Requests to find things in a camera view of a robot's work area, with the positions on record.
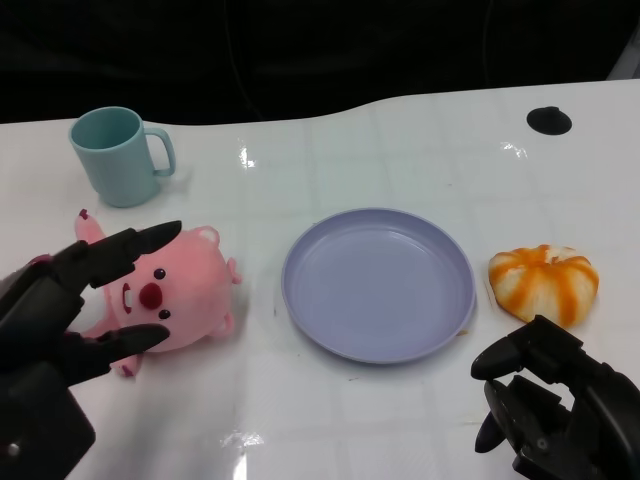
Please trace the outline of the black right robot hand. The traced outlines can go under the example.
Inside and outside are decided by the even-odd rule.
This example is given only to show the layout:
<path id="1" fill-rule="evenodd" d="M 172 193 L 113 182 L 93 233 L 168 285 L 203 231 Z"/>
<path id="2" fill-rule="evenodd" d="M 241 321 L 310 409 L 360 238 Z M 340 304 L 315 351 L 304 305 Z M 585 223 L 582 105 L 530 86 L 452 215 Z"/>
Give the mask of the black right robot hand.
<path id="1" fill-rule="evenodd" d="M 536 316 L 474 360 L 490 408 L 476 452 L 508 442 L 528 479 L 638 478 L 639 390 L 582 345 Z"/>

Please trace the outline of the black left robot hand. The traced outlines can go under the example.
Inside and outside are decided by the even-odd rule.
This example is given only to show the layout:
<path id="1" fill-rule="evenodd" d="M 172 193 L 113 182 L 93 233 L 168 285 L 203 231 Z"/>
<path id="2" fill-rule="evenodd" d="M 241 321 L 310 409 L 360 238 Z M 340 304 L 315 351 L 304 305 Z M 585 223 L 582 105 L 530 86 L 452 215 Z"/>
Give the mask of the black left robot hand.
<path id="1" fill-rule="evenodd" d="M 169 331 L 145 324 L 92 339 L 68 327 L 84 305 L 86 287 L 133 272 L 140 256 L 169 244 L 181 229 L 171 221 L 93 244 L 78 241 L 2 279 L 2 478 L 64 479 L 94 444 L 95 431 L 70 387 L 149 350 Z"/>

